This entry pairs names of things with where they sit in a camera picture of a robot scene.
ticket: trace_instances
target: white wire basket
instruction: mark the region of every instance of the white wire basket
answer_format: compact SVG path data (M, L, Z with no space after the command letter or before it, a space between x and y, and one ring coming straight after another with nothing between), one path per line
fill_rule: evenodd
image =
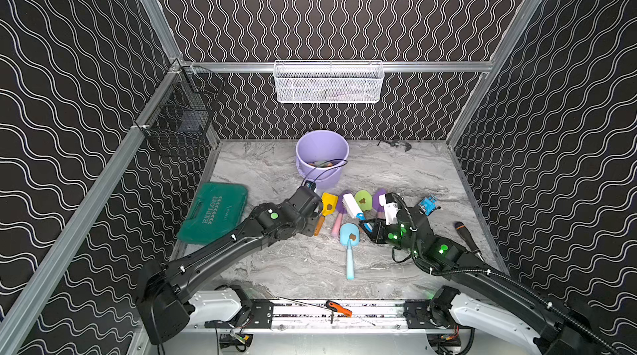
M375 104L381 61L275 61L276 99L284 104Z

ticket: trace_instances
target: blue brush handle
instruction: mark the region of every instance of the blue brush handle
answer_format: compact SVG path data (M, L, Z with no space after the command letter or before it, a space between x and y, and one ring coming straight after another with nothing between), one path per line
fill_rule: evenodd
M352 240L347 241L347 280L354 280L354 255L352 254Z

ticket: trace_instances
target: marble floor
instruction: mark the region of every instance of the marble floor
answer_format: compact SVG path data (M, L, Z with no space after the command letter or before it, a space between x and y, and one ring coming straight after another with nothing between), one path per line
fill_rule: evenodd
M243 212L265 201L278 203L291 196L301 183L294 164L295 142L223 142L211 181L233 182L248 187ZM425 192L439 199L441 209L429 216L435 233L462 240L453 228L462 221L471 231L488 264L496 266L495 255L483 234L458 173L442 143L412 143L409 152L377 146L374 142L350 142L349 163L343 168L340 194L378 188L395 191L408 205L415 205ZM442 285L460 287L446 279L420 271L407 261L396 264L389 246L371 243L365 236L354 248L355 279L345 278L345 248L330 236L336 214L325 218L317 237L296 235L270 248L249 255L211 279L204 289L221 283L241 285L252 298L430 298ZM343 223L354 222L348 216ZM189 245L187 253L200 246ZM397 258L406 253L397 252Z

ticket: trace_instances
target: orange screwdriver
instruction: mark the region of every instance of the orange screwdriver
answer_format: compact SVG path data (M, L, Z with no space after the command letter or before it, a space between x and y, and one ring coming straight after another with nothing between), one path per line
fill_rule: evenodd
M367 323L371 323L372 326L376 326L374 323L370 322L369 320L363 319L363 318L361 318L358 315L354 315L352 313L352 311L348 310L347 308L343 307L342 305L340 305L337 302L333 302L333 301L328 300L328 301L325 302L325 307L327 307L327 309L330 309L330 310L332 310L332 311L334 311L336 313L343 314L343 315L345 315L348 318L351 318L352 316L355 316L356 318L364 320Z

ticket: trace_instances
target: black wall panel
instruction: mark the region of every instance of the black wall panel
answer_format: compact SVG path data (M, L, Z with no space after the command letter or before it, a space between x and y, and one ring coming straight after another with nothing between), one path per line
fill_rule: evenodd
M330 129L347 139L444 140L479 73L386 74L375 104L281 104L269 74L227 77L213 104L222 138L299 138Z
M191 61L483 61L521 0L159 0Z
M456 152L511 274L637 354L637 0L544 0Z
M205 164L142 145L20 354L126 353L141 326L132 297L139 269L170 257Z
M0 320L169 64L138 0L0 0Z

